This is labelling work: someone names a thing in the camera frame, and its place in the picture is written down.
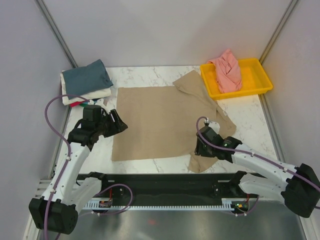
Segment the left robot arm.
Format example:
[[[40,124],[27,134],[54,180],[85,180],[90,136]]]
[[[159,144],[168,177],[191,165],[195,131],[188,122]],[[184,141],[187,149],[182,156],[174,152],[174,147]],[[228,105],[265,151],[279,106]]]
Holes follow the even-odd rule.
[[[46,238],[49,232],[69,235],[83,207],[95,195],[104,197],[109,193],[109,183],[97,177],[87,177],[77,189],[74,184],[99,138],[117,135],[127,128],[116,109],[106,111],[100,105],[83,108],[82,118],[68,134],[64,162],[41,197],[32,198],[28,206],[35,226]]]

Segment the beige t shirt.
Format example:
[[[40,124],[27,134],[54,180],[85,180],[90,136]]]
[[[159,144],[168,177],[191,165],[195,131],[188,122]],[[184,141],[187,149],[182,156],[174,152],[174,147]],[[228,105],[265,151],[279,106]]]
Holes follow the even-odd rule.
[[[119,88],[116,110],[128,128],[113,138],[114,162],[188,155],[188,169],[201,173],[218,159],[195,155],[197,119],[204,116],[217,122],[222,138],[236,132],[195,70],[172,86]]]

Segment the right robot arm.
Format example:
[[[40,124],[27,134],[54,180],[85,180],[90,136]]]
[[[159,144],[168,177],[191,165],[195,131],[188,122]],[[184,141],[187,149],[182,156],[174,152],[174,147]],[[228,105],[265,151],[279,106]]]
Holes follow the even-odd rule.
[[[257,173],[238,171],[229,184],[233,196],[246,193],[273,199],[302,218],[309,218],[318,207],[320,181],[309,165],[271,160],[234,137],[222,138],[209,123],[196,130],[195,155],[217,158]]]

